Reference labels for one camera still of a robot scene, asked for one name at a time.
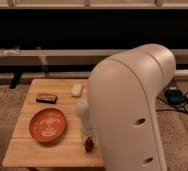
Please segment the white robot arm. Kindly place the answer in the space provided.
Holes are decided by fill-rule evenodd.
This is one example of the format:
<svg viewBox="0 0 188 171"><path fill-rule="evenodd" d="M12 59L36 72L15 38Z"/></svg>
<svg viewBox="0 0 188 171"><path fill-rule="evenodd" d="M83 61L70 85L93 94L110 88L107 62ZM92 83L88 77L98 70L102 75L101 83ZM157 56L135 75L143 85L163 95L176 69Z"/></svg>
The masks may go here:
<svg viewBox="0 0 188 171"><path fill-rule="evenodd" d="M167 171L155 100L176 70L173 53L146 44L99 62L77 103L83 131L97 136L106 171Z"/></svg>

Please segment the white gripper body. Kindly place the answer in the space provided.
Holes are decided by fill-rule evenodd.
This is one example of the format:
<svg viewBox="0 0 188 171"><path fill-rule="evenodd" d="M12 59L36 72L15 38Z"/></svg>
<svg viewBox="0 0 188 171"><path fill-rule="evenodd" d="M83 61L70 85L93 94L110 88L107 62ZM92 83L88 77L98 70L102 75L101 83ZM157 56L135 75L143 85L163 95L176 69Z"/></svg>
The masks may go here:
<svg viewBox="0 0 188 171"><path fill-rule="evenodd" d="M74 109L77 117L81 121L81 132L85 136L93 136L94 135L94 128L91 122L91 117L89 113L88 104L86 101L80 101L75 105Z"/></svg>

